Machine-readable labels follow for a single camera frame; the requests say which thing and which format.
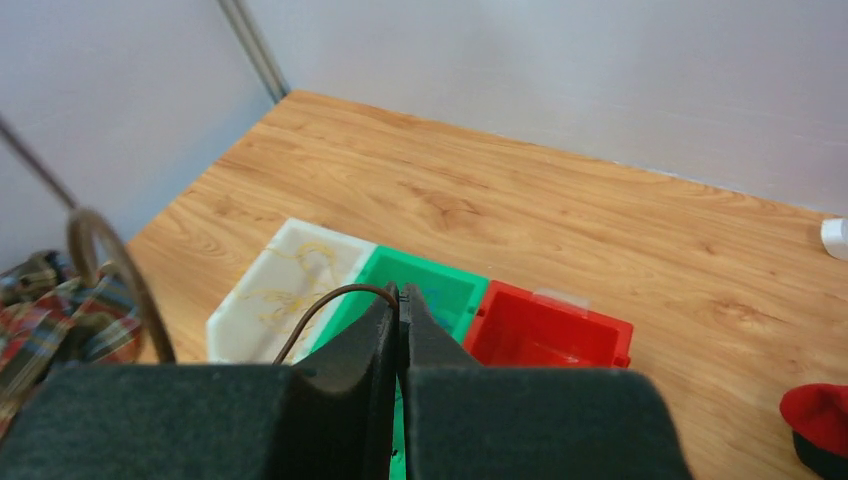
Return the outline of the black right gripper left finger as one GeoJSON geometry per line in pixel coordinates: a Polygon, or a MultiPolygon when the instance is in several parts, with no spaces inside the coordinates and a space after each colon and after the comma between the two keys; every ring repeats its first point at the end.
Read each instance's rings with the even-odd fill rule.
{"type": "Polygon", "coordinates": [[[293,365],[90,365],[50,375],[5,479],[385,479],[399,291],[293,365]]]}

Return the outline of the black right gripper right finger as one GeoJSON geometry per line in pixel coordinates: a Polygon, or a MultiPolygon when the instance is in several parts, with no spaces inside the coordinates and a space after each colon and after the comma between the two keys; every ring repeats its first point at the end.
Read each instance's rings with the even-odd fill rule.
{"type": "Polygon", "coordinates": [[[410,479],[688,479],[669,409],[644,375],[486,367],[401,292],[410,479]]]}

